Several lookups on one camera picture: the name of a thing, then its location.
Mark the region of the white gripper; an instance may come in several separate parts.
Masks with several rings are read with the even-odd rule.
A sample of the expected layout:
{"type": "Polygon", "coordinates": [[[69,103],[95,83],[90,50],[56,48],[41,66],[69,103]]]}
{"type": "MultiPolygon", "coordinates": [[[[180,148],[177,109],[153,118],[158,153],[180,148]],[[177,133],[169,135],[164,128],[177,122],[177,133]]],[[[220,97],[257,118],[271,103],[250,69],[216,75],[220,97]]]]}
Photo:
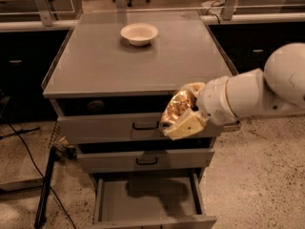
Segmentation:
{"type": "Polygon", "coordinates": [[[188,109],[169,127],[166,127],[166,123],[162,124],[162,133],[172,140],[178,140],[203,131],[207,119],[218,126],[236,122],[226,95],[228,80],[228,76],[222,76],[207,84],[194,82],[182,86],[175,94],[197,98],[196,106],[200,112],[188,109]]]}

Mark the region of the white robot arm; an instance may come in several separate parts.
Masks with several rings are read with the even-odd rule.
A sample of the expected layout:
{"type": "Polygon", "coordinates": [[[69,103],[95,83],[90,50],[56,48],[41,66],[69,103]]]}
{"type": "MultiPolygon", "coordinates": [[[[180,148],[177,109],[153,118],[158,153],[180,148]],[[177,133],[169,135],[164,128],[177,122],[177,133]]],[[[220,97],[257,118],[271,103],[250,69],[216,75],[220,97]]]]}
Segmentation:
{"type": "Polygon", "coordinates": [[[232,124],[255,115],[305,112],[305,44],[275,50],[262,70],[183,86],[168,103],[160,131],[172,140],[203,131],[208,123],[232,124]]]}

